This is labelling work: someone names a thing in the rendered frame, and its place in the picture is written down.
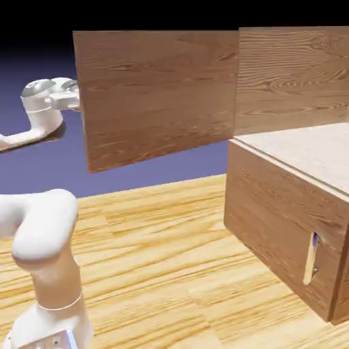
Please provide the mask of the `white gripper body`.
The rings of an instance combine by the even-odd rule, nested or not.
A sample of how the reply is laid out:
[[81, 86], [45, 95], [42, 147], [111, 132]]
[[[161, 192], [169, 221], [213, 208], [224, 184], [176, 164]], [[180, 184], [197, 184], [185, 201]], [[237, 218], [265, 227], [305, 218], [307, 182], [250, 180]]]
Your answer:
[[80, 97], [78, 92], [66, 91], [52, 93], [48, 97], [51, 108], [54, 110], [80, 110]]

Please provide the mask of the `large wooden cabinet door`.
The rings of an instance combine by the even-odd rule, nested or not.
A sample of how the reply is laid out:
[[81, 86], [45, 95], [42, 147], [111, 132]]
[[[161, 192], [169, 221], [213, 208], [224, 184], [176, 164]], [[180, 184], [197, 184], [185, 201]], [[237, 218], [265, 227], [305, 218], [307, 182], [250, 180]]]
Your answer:
[[236, 31], [77, 31], [73, 38], [89, 171], [231, 137]]

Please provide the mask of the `wooden cabinet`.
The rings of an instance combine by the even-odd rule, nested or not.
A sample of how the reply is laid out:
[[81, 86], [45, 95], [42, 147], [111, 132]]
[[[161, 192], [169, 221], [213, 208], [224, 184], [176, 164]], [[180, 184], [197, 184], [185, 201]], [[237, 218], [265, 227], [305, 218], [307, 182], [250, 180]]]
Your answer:
[[349, 193], [349, 27], [239, 31], [238, 140]]

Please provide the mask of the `small wooden cabinet door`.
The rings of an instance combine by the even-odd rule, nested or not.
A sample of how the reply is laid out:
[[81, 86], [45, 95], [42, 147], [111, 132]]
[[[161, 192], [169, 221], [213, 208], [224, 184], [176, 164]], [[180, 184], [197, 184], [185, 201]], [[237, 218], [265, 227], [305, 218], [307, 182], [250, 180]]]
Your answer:
[[[228, 143], [224, 225], [323, 320], [349, 320], [349, 193], [238, 140]], [[327, 246], [310, 285], [310, 235]]]

